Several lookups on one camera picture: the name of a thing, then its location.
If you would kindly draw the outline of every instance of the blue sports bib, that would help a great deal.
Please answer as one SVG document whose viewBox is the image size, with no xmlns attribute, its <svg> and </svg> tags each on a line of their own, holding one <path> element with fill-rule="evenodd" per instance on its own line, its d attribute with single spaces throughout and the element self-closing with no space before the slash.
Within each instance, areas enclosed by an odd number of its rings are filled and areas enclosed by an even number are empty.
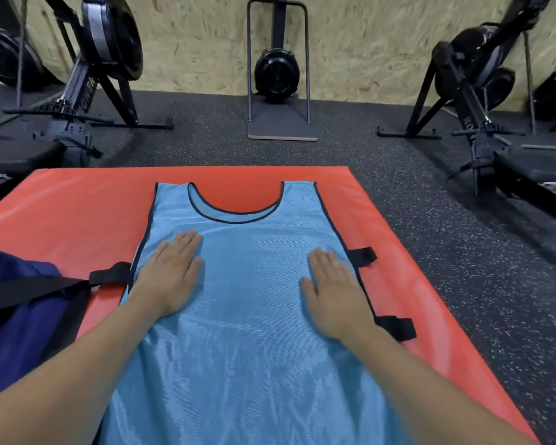
<svg viewBox="0 0 556 445">
<path fill-rule="evenodd" d="M 135 275 L 189 230 L 203 236 L 199 282 L 133 353 L 101 444 L 410 443 L 371 375 L 306 310 L 308 254 L 321 246 L 350 262 L 313 183 L 283 183 L 247 214 L 210 206 L 193 184 L 158 184 Z"/>
</svg>

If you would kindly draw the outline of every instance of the orange-red padded surface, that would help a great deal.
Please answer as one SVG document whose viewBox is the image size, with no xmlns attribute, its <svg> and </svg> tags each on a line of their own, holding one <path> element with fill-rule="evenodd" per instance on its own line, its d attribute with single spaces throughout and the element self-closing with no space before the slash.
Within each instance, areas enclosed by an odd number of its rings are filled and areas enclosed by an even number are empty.
<svg viewBox="0 0 556 445">
<path fill-rule="evenodd" d="M 64 276 L 132 261 L 156 182 L 194 182 L 219 208 L 248 212 L 279 195 L 281 181 L 317 181 L 336 228 L 350 248 L 371 246 L 376 263 L 361 269 L 378 314 L 414 320 L 406 346 L 469 396 L 534 437 L 526 421 L 426 277 L 346 167 L 159 167 L 58 169 L 33 173 L 0 202 L 0 250 L 49 261 Z M 118 306 L 121 288 L 102 288 L 79 336 Z"/>
</svg>

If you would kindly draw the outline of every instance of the blue mesh fabric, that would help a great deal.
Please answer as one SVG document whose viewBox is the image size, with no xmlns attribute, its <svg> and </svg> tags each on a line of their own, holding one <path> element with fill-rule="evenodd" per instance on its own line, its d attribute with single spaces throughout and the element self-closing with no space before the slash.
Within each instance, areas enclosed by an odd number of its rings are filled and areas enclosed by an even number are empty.
<svg viewBox="0 0 556 445">
<path fill-rule="evenodd" d="M 312 183 L 285 183 L 278 203 L 246 215 L 208 206 L 194 186 L 159 184 L 137 268 L 191 229 L 203 236 L 199 283 L 132 355 L 101 444 L 410 443 L 368 372 L 306 311 L 308 253 L 348 261 Z"/>
</svg>

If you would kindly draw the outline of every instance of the person's right arm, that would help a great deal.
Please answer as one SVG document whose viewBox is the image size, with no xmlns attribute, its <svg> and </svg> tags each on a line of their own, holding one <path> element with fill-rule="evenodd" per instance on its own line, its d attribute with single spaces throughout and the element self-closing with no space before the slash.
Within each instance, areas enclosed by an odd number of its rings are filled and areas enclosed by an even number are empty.
<svg viewBox="0 0 556 445">
<path fill-rule="evenodd" d="M 363 363 L 416 445 L 536 445 L 375 325 L 356 276 L 331 252 L 310 254 L 301 287 L 317 328 Z"/>
</svg>

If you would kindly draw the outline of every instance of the person's left hand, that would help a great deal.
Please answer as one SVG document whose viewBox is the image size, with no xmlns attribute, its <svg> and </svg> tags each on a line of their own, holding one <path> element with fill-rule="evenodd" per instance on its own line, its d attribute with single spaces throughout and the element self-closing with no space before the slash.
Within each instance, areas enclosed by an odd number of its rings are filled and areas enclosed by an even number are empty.
<svg viewBox="0 0 556 445">
<path fill-rule="evenodd" d="M 195 231 L 182 231 L 170 244 L 161 243 L 140 270 L 129 296 L 154 303 L 158 317 L 181 309 L 197 282 L 202 259 L 193 256 L 201 238 Z"/>
</svg>

